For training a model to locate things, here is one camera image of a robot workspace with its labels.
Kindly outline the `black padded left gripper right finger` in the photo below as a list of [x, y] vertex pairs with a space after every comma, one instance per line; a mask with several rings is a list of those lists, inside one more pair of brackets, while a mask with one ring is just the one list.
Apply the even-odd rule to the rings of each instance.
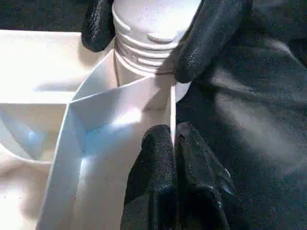
[[230, 229], [222, 194], [234, 194], [232, 179], [189, 122], [177, 126], [175, 154], [182, 229]]

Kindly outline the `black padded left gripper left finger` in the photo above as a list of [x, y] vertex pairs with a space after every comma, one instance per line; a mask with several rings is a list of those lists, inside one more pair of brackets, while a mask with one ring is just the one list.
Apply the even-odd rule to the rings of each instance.
[[123, 228], [174, 230], [177, 208], [177, 171], [170, 129], [156, 125], [145, 132], [128, 176]]

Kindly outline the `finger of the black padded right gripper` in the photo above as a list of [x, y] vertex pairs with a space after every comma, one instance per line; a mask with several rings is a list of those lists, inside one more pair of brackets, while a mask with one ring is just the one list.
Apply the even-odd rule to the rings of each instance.
[[115, 36], [113, 0], [92, 0], [82, 27], [82, 43], [92, 52], [104, 50]]
[[180, 51], [175, 79], [188, 83], [199, 77], [251, 10], [251, 0], [203, 0]]

